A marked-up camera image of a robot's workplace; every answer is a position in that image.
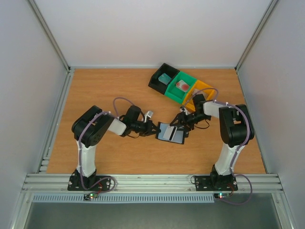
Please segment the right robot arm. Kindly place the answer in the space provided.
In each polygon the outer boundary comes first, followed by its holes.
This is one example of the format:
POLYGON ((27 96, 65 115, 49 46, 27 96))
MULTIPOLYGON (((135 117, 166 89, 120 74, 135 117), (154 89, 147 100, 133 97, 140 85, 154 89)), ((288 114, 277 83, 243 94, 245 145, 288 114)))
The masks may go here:
POLYGON ((206 100, 202 94, 192 96, 195 111, 181 112, 171 121, 170 126, 182 127, 186 131, 194 129, 203 120, 219 119, 220 136, 223 147, 217 162, 213 165, 209 183, 213 189, 221 189, 234 182, 234 166, 240 152, 254 138, 254 127, 245 104, 233 105, 228 102, 206 100))

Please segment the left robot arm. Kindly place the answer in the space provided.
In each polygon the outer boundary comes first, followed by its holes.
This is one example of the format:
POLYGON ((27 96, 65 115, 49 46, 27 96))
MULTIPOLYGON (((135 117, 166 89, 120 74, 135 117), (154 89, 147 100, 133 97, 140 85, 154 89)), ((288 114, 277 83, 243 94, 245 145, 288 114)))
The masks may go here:
POLYGON ((141 108, 131 105, 126 114, 115 117, 97 106, 92 106, 72 125, 78 147, 78 165, 75 176, 85 190, 95 187, 97 182, 95 152, 97 144, 106 132, 126 137, 134 132, 139 136, 151 136, 160 133, 160 128, 151 120, 153 112, 144 114, 141 108))

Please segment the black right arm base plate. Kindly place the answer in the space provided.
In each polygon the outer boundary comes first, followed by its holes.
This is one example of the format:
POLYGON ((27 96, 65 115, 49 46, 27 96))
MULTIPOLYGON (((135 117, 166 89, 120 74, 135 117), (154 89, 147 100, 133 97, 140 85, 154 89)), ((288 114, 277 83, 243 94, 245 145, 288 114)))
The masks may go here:
POLYGON ((227 176, 194 176, 196 191, 237 191, 236 178, 232 175, 227 176))

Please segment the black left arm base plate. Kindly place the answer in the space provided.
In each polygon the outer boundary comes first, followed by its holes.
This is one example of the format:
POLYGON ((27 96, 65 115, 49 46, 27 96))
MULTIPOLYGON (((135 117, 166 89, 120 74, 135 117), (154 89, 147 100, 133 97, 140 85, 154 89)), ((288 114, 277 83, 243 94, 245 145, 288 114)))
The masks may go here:
POLYGON ((81 177, 70 176, 68 182, 68 191, 108 191, 113 185, 113 181, 108 176, 90 176, 83 177, 83 184, 81 183, 81 177))

